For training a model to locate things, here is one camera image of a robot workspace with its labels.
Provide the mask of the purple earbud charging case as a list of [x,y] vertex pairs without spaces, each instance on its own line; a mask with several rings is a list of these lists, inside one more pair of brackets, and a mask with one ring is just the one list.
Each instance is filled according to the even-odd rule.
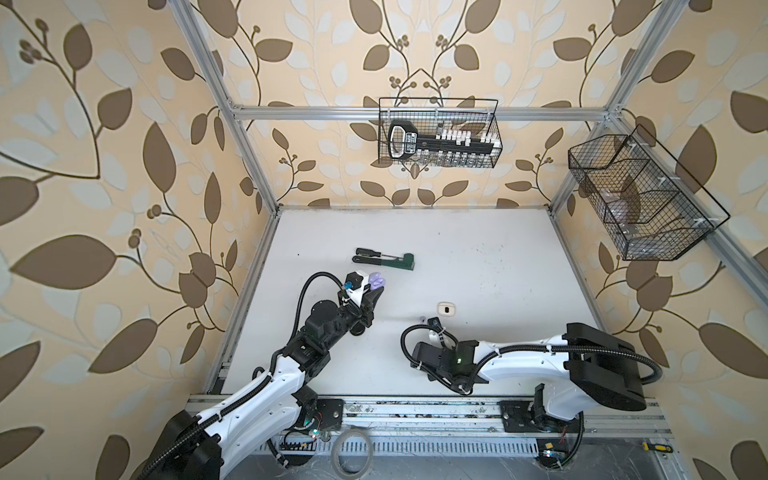
[[371,273],[368,276],[368,285],[371,291],[383,288],[385,286],[385,279],[379,272]]

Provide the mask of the cream earbud charging case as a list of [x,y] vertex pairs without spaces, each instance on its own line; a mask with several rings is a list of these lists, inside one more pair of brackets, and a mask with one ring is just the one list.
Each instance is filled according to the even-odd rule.
[[440,316],[452,317],[456,315],[456,306],[451,302],[440,302],[437,305],[437,313]]

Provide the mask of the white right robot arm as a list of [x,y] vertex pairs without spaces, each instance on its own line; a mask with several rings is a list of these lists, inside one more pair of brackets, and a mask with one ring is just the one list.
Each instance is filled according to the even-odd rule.
[[460,396],[473,395],[480,384],[536,380],[529,415],[540,430],[596,406],[643,411],[644,387],[663,377],[661,365],[630,343],[578,322],[567,324],[560,336],[500,344],[460,341],[431,318],[406,328],[400,348],[412,368]]

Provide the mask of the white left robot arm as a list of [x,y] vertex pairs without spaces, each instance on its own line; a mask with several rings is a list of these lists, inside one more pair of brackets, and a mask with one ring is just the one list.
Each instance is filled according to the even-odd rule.
[[331,359],[345,335],[370,328],[384,292],[380,273],[353,271],[345,279],[318,272],[337,288],[334,300],[315,303],[307,318],[295,316],[286,345],[244,387],[197,414],[181,411],[164,427],[137,476],[140,479],[223,479],[259,446],[316,415],[308,383]]

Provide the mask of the grey tape roll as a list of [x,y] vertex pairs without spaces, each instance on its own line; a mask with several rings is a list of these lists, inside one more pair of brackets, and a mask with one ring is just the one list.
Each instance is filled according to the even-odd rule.
[[339,479],[363,479],[373,464],[374,446],[366,430],[341,433],[331,447],[331,467]]

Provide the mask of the small yellow black screwdriver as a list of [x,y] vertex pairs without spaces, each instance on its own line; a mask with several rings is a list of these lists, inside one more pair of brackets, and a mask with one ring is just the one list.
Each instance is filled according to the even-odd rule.
[[661,452],[664,454],[674,452],[674,448],[668,444],[643,442],[642,447],[645,451],[655,451],[655,452]]

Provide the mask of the green black-handled hand tool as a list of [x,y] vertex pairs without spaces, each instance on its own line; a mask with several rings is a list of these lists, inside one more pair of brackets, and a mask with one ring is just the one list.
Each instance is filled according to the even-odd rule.
[[415,267],[415,257],[413,254],[406,253],[401,257],[391,255],[354,255],[352,262],[357,264],[375,265],[390,267],[400,270],[413,271]]

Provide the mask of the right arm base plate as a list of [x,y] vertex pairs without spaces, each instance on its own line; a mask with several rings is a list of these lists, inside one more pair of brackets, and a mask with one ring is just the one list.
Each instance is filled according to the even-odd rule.
[[544,415],[534,418],[533,402],[526,400],[505,400],[498,403],[503,431],[505,433],[546,433],[560,435],[563,433],[579,433],[581,431],[580,416],[563,421]]

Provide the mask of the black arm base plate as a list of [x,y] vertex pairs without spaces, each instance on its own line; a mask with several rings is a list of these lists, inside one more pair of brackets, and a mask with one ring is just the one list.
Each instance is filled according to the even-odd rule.
[[338,431],[343,421],[345,402],[341,398],[318,398],[302,408],[296,423],[300,432]]

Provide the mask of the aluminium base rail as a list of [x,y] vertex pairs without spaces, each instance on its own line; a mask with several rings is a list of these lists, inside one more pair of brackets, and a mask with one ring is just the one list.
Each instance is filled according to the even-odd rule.
[[[498,403],[505,400],[532,401],[527,397],[321,397],[344,400],[341,428],[359,427],[383,435],[557,436],[503,431]],[[584,414],[584,434],[587,437],[619,439],[659,439],[672,436],[671,428],[655,402],[650,402],[640,412],[624,412],[603,406],[592,408]]]

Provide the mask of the socket set rail in basket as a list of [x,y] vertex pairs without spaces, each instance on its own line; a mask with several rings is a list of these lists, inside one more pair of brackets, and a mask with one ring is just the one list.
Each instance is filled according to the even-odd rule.
[[384,137],[388,156],[394,160],[432,160],[464,158],[491,161],[502,149],[500,137],[493,132],[475,135],[469,130],[416,127],[406,120],[393,121]]

